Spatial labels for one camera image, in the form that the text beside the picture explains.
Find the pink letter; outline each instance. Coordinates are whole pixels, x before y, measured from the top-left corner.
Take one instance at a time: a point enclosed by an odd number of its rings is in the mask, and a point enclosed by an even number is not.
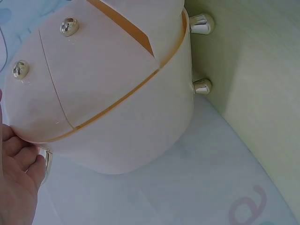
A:
[[[262,198],[261,203],[257,207],[255,202],[251,198],[243,197],[243,198],[236,200],[229,209],[229,222],[231,225],[251,225],[262,214],[262,212],[267,204],[266,192],[259,185],[255,185],[253,187],[253,190],[261,196],[261,198]],[[235,217],[236,210],[242,204],[246,204],[250,208],[251,213],[252,213],[252,216],[248,220],[246,220],[244,223],[238,222]]]

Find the hand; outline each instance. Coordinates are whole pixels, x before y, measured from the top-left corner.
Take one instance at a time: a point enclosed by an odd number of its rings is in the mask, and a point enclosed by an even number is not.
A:
[[[45,176],[45,159],[37,147],[21,140],[9,126],[2,124],[2,114],[0,122],[3,133],[0,225],[31,225],[38,189]]]

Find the orange stripe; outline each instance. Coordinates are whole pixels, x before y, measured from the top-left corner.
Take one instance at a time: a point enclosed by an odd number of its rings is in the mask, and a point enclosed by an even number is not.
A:
[[[186,20],[186,14],[184,12],[182,12],[182,19],[183,19],[183,26],[184,26],[184,34],[186,34],[187,32],[187,20]],[[177,46],[176,50],[174,51],[173,55],[177,52],[177,50],[179,49],[179,47],[181,46],[181,43],[184,39],[185,35],[183,35],[179,45]],[[152,77],[154,77],[154,75],[156,75],[158,72],[160,71],[160,69],[156,70],[153,74],[151,74],[150,76],[148,76],[143,82],[141,82],[139,85],[137,85],[134,89],[132,89],[129,93],[127,93],[125,96],[123,96],[122,98],[120,98],[118,101],[116,101],[115,103],[113,103],[111,106],[109,106],[108,108],[104,109],[102,112],[100,112],[99,114],[97,114],[96,116],[92,117],[91,119],[89,119],[88,121],[82,123],[81,125],[75,127],[73,130],[71,130],[70,132],[61,135],[59,137],[55,137],[52,138],[50,140],[44,141],[42,143],[49,143],[49,142],[54,142],[54,141],[58,141],[61,140],[71,134],[73,134],[74,132],[76,132],[79,129],[82,129],[83,127],[89,125],[90,123],[92,123],[93,121],[99,119],[100,117],[102,117],[103,115],[107,114],[109,111],[111,111],[112,109],[114,109],[116,106],[118,106],[121,102],[123,102],[124,100],[126,100],[127,98],[129,98],[131,95],[133,95],[137,90],[139,90],[143,85],[145,85]]]
[[[146,34],[133,25],[128,19],[121,14],[107,6],[100,0],[87,0],[90,4],[98,8],[101,12],[111,18],[116,24],[118,24],[124,31],[132,36],[138,43],[140,43],[151,55],[154,56],[150,41]]]

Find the metallic knob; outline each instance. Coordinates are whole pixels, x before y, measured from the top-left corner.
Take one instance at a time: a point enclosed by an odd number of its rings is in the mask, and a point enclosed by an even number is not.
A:
[[[191,33],[208,35],[214,31],[214,19],[208,14],[199,14],[189,18]]]
[[[28,72],[29,72],[29,64],[26,61],[20,60],[14,64],[13,75],[16,79],[18,80],[24,79],[24,77],[26,77]]]
[[[79,29],[79,22],[73,17],[66,18],[60,26],[60,32],[63,36],[69,37],[75,34]]]
[[[212,84],[209,79],[203,78],[194,82],[196,94],[208,95],[211,92]]]

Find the chrome leg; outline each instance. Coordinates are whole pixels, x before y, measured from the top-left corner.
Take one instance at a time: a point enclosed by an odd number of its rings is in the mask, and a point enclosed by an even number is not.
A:
[[[190,30],[193,34],[208,35],[214,31],[214,19],[205,13],[195,15],[189,18]]]
[[[212,84],[209,79],[203,78],[194,82],[196,94],[208,95],[211,92]]]
[[[45,151],[45,160],[46,160],[46,172],[45,172],[45,178],[42,182],[42,185],[43,185],[47,181],[50,171],[51,171],[53,154],[49,150],[46,150],[46,149],[40,148],[40,150]]]

